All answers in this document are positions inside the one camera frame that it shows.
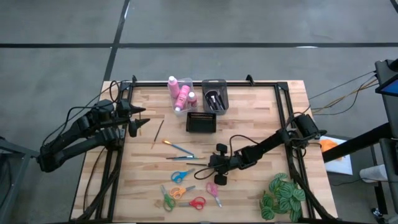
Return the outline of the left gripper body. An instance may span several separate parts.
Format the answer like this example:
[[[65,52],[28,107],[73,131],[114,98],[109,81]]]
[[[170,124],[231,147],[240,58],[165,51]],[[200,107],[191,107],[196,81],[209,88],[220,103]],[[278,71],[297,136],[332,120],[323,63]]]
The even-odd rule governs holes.
[[[120,117],[127,117],[130,118],[132,114],[130,114],[130,103],[127,99],[121,99],[116,106],[116,110]],[[134,120],[129,121],[129,135],[130,137],[134,138],[137,136],[137,129],[134,125]]]

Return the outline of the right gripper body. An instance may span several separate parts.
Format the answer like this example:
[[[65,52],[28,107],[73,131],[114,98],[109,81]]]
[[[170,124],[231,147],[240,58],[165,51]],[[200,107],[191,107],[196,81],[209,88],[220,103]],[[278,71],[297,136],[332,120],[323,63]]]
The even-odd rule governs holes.
[[[214,183],[216,185],[226,185],[227,173],[231,170],[239,168],[241,163],[239,151],[233,151],[231,156],[226,156],[227,149],[227,145],[221,143],[216,145],[216,150],[219,152],[219,154],[217,154],[219,155],[218,163],[213,164],[214,166],[219,165],[216,175],[214,176]]]

